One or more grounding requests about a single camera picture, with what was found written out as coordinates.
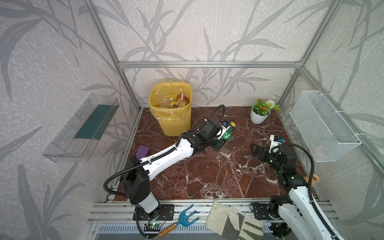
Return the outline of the green plastic bottle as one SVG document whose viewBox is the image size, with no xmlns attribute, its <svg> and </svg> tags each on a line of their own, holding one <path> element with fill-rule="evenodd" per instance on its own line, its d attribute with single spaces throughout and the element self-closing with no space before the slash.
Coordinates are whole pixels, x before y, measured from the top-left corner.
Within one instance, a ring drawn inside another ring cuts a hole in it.
<svg viewBox="0 0 384 240">
<path fill-rule="evenodd" d="M 221 139 L 225 141 L 229 140 L 232 136 L 232 132 L 235 127 L 236 127 L 236 124 L 234 122 L 230 122 Z"/>
</svg>

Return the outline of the clear crushed bottle white cap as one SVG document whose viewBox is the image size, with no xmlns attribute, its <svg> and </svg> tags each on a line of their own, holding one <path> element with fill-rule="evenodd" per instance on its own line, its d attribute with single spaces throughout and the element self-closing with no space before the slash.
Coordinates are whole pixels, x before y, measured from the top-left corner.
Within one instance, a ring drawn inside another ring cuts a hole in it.
<svg viewBox="0 0 384 240">
<path fill-rule="evenodd" d="M 168 97 L 161 97 L 160 98 L 160 107 L 169 109 L 170 108 L 170 98 Z"/>
</svg>

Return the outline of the red yellow label bottle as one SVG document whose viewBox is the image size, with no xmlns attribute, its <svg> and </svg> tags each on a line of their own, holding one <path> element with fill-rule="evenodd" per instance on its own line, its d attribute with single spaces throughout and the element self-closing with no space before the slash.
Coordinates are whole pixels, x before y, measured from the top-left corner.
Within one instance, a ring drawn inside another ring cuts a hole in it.
<svg viewBox="0 0 384 240">
<path fill-rule="evenodd" d="M 177 96 L 177 102 L 178 102 L 178 106 L 182 108 L 187 106 L 190 103 L 190 100 L 186 94 L 181 93 Z"/>
</svg>

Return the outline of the yellow label tea bottle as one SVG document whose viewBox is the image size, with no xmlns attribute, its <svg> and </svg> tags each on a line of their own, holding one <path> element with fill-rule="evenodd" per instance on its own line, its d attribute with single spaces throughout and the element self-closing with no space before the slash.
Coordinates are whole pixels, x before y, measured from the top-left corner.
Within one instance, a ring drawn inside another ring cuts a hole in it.
<svg viewBox="0 0 384 240">
<path fill-rule="evenodd" d="M 171 109 L 176 109 L 179 107 L 179 103 L 177 100 L 175 100 L 175 98 L 171 97 L 170 98 L 170 108 Z"/>
</svg>

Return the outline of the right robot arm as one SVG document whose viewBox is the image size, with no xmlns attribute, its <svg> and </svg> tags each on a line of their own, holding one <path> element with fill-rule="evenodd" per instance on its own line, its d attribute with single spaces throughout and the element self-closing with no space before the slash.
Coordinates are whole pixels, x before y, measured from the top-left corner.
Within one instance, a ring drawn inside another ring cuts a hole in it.
<svg viewBox="0 0 384 240">
<path fill-rule="evenodd" d="M 278 144 L 270 149 L 251 144 L 254 158 L 267 163 L 276 171 L 280 185 L 288 196 L 273 196 L 268 205 L 272 219 L 282 219 L 299 240 L 343 240 L 344 237 L 336 230 L 327 218 L 312 193 L 314 176 L 314 160 L 305 148 L 293 144 Z M 296 172 L 296 147 L 302 150 L 311 163 L 309 180 Z"/>
</svg>

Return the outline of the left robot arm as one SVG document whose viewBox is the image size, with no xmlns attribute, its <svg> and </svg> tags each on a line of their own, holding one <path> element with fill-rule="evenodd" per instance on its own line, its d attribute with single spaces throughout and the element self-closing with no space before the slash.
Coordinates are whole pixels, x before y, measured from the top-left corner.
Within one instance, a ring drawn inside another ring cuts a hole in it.
<svg viewBox="0 0 384 240">
<path fill-rule="evenodd" d="M 183 132 L 170 147 L 149 157 L 132 157 L 126 169 L 105 180 L 103 189 L 108 194 L 127 198 L 154 220 L 161 214 L 161 204 L 152 193 L 150 182 L 179 161 L 204 153 L 206 148 L 218 151 L 226 142 L 224 133 L 229 128 L 224 121 L 225 109 L 225 105 L 219 105 L 202 125 Z"/>
</svg>

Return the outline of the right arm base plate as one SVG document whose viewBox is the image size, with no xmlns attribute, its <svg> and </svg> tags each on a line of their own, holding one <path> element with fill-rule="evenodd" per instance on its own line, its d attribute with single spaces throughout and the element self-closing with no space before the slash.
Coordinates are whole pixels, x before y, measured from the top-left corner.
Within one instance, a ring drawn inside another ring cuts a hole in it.
<svg viewBox="0 0 384 240">
<path fill-rule="evenodd" d="M 253 212 L 255 219 L 257 220 L 271 220 L 272 218 L 268 212 L 268 204 L 251 203 L 250 210 Z"/>
</svg>

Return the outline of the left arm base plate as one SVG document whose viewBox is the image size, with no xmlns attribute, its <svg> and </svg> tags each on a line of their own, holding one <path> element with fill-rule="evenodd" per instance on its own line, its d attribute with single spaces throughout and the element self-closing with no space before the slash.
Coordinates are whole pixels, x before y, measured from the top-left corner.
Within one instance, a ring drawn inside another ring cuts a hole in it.
<svg viewBox="0 0 384 240">
<path fill-rule="evenodd" d="M 139 221 L 172 221 L 175 205 L 165 204 L 157 207 L 153 212 L 147 213 L 142 207 L 135 208 L 133 220 Z"/>
</svg>

